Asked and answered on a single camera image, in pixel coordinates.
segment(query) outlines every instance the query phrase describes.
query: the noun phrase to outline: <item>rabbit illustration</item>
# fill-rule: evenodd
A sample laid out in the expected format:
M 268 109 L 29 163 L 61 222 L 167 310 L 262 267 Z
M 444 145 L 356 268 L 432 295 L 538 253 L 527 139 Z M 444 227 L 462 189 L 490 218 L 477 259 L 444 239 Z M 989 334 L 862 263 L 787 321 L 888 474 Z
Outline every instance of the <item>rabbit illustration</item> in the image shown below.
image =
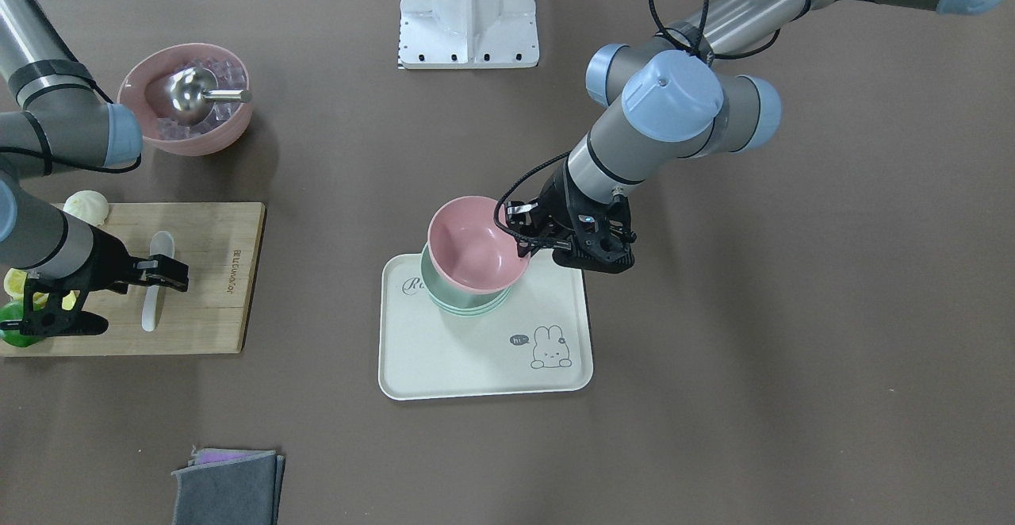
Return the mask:
M 532 336 L 536 347 L 532 349 L 533 369 L 558 369 L 570 367 L 570 349 L 564 340 L 564 333 L 556 325 L 539 327 Z

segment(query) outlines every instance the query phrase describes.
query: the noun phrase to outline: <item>table surface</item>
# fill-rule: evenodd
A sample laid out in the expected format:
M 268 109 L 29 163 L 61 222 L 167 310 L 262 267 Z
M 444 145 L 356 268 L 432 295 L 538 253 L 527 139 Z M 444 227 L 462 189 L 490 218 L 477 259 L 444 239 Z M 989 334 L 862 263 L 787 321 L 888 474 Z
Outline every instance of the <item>table surface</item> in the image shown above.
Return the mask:
M 482 72 L 397 70 L 399 0 L 40 2 L 112 92 L 212 42 L 257 109 L 215 155 L 29 192 L 268 212 L 241 354 L 0 360 L 0 523 L 168 522 L 192 446 L 284 453 L 282 523 L 1015 521 L 1015 0 L 840 2 L 722 63 L 783 126 L 634 193 L 639 264 L 586 276 L 593 382 L 418 403 L 378 388 L 381 269 L 578 142 L 646 0 L 536 0 L 539 67 Z

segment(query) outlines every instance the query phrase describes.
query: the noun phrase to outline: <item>gray towel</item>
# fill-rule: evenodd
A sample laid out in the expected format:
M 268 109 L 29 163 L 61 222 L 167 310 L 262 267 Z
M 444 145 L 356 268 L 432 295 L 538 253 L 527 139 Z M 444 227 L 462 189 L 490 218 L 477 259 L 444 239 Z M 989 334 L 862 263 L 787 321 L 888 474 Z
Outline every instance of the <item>gray towel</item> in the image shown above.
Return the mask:
M 177 476 L 173 525 L 275 525 L 285 458 L 270 450 L 203 449 Z

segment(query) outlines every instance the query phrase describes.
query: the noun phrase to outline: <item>garlic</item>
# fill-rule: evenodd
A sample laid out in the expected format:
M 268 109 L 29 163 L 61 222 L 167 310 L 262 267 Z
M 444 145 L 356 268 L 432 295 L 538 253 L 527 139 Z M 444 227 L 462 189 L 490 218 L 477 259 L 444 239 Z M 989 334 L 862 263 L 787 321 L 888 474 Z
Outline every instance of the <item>garlic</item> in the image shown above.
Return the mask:
M 110 203 L 94 190 L 82 190 L 73 193 L 64 202 L 64 211 L 98 227 L 106 223 L 106 218 L 110 215 Z

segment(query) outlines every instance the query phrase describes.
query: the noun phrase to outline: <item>cutting board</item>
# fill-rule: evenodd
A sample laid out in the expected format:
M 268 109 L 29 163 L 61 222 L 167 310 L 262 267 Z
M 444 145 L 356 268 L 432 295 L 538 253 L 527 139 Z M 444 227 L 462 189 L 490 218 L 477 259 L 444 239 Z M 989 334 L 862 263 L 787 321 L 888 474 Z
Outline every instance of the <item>cutting board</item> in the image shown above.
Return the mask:
M 190 266 L 188 291 L 163 287 L 160 317 L 151 333 L 141 329 L 145 287 L 131 285 L 126 296 L 92 292 L 84 309 L 109 320 L 106 333 L 52 337 L 27 348 L 0 341 L 0 356 L 240 352 L 264 215 L 260 202 L 113 204 L 101 229 L 119 238 L 132 256 L 147 257 L 151 237 L 159 229 L 173 235 L 176 259 Z

